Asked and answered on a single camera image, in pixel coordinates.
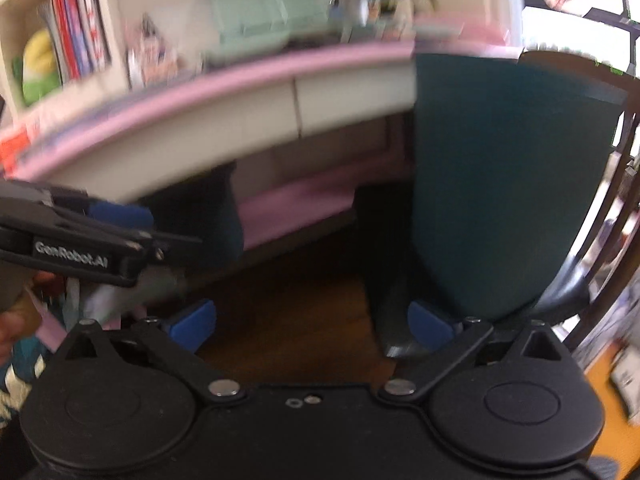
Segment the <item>person's hand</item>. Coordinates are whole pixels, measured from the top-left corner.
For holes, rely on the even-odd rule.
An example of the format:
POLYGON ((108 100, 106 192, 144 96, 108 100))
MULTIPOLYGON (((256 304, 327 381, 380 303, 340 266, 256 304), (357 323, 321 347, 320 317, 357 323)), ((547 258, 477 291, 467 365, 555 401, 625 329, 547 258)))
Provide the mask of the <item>person's hand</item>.
POLYGON ((9 361, 17 341, 32 336, 38 330, 42 293, 55 281, 54 274, 38 272, 28 274, 23 285, 1 284, 1 364, 9 361))

